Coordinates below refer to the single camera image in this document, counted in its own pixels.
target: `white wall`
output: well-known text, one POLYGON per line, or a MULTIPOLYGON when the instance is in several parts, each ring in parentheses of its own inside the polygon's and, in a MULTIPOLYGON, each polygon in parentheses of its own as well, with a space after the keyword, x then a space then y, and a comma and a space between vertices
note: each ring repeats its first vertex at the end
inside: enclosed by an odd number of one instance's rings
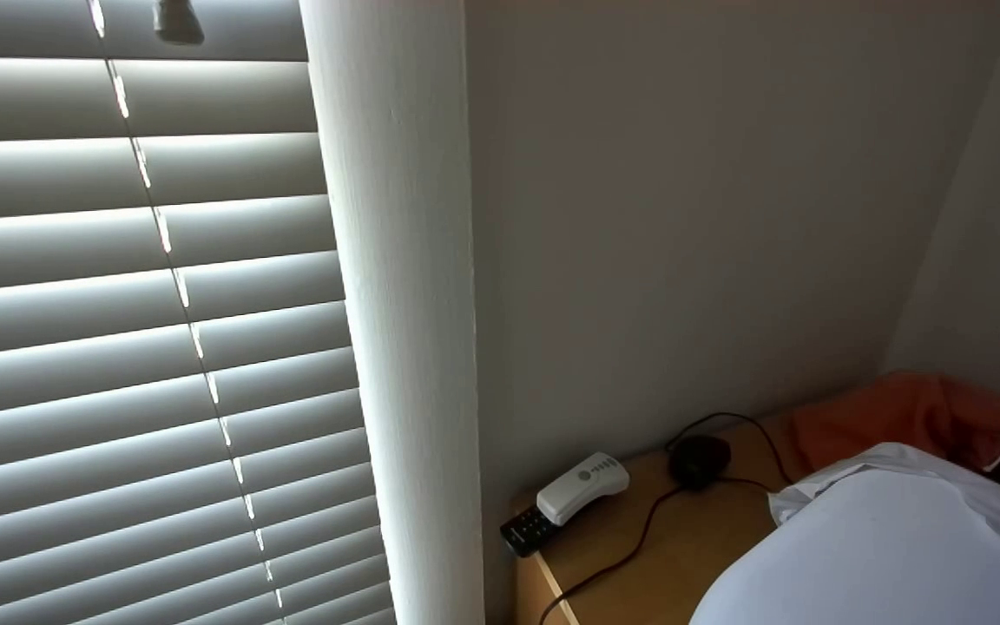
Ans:
POLYGON ((484 623, 462 0, 302 0, 404 625, 484 623))
POLYGON ((997 51, 990 0, 472 0, 494 492, 876 372, 997 51))
POLYGON ((1000 392, 1000 66, 883 370, 1000 392))

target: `orange cloth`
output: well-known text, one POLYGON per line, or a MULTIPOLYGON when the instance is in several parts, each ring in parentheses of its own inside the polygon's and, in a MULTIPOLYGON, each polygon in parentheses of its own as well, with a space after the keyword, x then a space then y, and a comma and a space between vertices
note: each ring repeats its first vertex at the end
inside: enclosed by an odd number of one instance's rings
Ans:
POLYGON ((936 377, 885 377, 796 407, 787 424, 811 469, 879 443, 901 443, 967 469, 1000 459, 1000 396, 936 377))

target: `white horizontal blinds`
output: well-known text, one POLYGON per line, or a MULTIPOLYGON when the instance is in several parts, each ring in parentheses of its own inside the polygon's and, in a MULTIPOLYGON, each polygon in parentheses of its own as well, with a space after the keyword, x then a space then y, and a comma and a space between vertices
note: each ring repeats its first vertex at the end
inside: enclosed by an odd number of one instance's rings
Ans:
POLYGON ((0 623, 391 623, 299 7, 194 10, 0 0, 0 623))

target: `wooden surface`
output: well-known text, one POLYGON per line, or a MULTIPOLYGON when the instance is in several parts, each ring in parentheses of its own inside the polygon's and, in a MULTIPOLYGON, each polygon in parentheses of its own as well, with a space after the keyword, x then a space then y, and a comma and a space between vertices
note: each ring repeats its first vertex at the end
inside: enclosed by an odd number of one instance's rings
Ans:
MULTIPOLYGON (((786 466, 803 477, 803 459, 787 446, 782 422, 766 429, 786 466)), ((753 429, 729 429, 732 446, 727 477, 776 485, 773 459, 753 429)), ((538 625, 540 609, 592 571, 620 561, 647 522, 651 500, 673 489, 668 454, 629 463, 633 489, 592 505, 580 522, 556 534, 540 556, 516 563, 516 623, 538 625)), ((649 527, 647 548, 624 571, 561 602, 547 625, 686 625, 712 579, 769 532, 762 489, 717 482, 706 492, 668 500, 649 527)))

